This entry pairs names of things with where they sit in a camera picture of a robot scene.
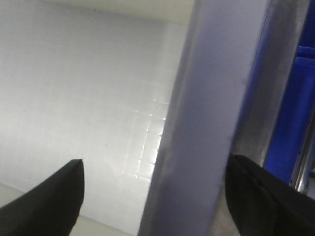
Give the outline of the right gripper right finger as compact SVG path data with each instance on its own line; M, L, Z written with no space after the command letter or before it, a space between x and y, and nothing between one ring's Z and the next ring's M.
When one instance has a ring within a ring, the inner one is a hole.
M315 201L245 156L229 156L225 197L242 236L315 234Z

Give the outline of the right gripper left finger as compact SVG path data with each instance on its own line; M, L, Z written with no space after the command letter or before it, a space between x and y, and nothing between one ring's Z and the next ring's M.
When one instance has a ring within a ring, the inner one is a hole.
M83 161L73 159L0 209L2 236L68 236L85 192Z

